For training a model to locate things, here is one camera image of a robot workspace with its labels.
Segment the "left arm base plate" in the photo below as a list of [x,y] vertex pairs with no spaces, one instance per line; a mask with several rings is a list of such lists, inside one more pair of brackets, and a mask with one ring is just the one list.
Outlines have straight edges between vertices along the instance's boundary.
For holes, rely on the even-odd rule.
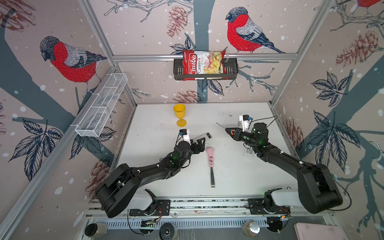
[[144,210],[131,209],[129,210],[130,217],[160,217],[170,214],[170,200],[155,200]]

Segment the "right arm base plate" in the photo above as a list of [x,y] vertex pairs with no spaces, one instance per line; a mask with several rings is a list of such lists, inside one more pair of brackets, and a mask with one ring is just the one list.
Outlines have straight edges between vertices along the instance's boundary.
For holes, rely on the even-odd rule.
[[287,206],[277,206],[270,200],[248,199],[246,206],[251,215],[290,215],[291,209]]

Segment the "white AC remote with display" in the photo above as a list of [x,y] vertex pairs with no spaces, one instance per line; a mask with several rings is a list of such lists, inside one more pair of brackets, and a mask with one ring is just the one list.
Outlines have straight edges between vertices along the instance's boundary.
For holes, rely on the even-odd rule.
[[190,140],[191,144],[202,144],[205,145],[206,141],[209,141],[212,138],[210,133],[204,133]]

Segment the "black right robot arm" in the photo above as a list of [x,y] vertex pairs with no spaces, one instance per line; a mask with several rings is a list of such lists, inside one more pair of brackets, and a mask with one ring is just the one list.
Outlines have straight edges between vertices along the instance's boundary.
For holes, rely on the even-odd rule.
[[300,203],[308,212],[317,214],[343,204],[343,197],[328,167],[301,162],[269,143],[269,130],[265,123],[255,123],[250,133],[241,128],[225,128],[225,131],[233,140],[251,147],[264,162],[293,176],[298,182]]

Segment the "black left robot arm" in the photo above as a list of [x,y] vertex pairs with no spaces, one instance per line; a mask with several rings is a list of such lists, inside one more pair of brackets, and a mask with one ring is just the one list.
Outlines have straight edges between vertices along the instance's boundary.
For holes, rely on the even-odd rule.
[[181,141],[174,151],[158,163],[134,168],[127,164],[119,165],[97,188],[96,197],[108,218],[114,218],[129,205],[137,189],[158,180],[172,178],[185,168],[192,155],[204,152],[205,138]]

